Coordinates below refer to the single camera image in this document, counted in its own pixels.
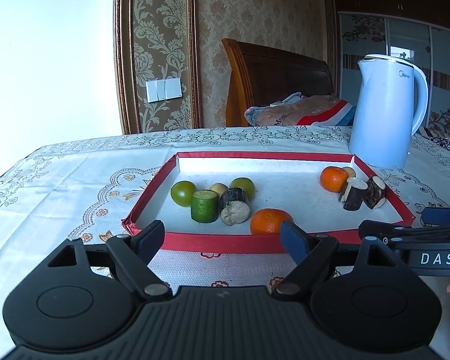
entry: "tablecloth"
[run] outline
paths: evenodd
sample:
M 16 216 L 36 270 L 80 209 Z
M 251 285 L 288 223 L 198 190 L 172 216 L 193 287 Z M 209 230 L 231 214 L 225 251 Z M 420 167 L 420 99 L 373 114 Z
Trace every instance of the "tablecloth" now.
M 0 178 L 0 357 L 13 347 L 1 317 L 8 293 L 68 235 L 97 243 L 124 232 L 120 220 L 177 151 L 347 153 L 349 136 L 348 127 L 317 126 L 164 131 L 49 145 L 18 161 Z M 423 137 L 412 138 L 404 169 L 375 171 L 417 216 L 414 226 L 424 207 L 450 206 L 450 152 Z M 252 268 L 238 274 L 243 266 Z M 173 290 L 179 284 L 271 288 L 293 267 L 287 255 L 165 250 L 150 263 Z M 432 347 L 450 359 L 449 279 L 424 280 L 443 305 Z

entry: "tangerine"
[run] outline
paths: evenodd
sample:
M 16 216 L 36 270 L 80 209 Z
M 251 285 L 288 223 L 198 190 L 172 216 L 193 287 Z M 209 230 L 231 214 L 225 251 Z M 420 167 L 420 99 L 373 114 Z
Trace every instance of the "tangerine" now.
M 329 192 L 341 192 L 349 177 L 345 169 L 337 166 L 328 166 L 322 170 L 320 185 Z
M 283 221 L 293 221 L 292 216 L 276 208 L 263 208 L 258 210 L 250 220 L 250 233 L 253 235 L 279 234 Z

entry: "electric kettle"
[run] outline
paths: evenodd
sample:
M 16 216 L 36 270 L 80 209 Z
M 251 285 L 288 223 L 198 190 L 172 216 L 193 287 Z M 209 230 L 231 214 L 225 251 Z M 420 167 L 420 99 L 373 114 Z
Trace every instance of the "electric kettle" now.
M 374 167 L 401 169 L 410 139 L 427 112 L 425 74 L 414 64 L 389 55 L 366 55 L 358 66 L 362 85 L 349 150 Z M 418 88 L 415 114 L 414 83 Z

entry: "kettle handle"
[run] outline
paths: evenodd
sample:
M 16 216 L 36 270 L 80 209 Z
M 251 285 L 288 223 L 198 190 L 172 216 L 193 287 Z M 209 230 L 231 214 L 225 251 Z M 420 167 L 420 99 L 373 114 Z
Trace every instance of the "kettle handle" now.
M 425 118 L 428 106 L 428 83 L 425 74 L 418 67 L 413 65 L 413 78 L 418 87 L 418 102 L 416 104 L 415 115 L 412 121 L 412 135 L 416 133 Z

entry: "green tomato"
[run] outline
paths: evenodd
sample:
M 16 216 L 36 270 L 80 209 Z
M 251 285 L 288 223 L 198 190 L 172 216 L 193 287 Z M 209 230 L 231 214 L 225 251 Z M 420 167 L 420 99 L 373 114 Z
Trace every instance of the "green tomato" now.
M 175 183 L 170 190 L 170 196 L 172 200 L 182 207 L 190 207 L 192 204 L 192 195 L 197 188 L 191 181 L 179 181 Z
M 239 177 L 230 183 L 230 188 L 242 188 L 247 194 L 248 200 L 255 196 L 255 185 L 253 181 L 246 177 Z

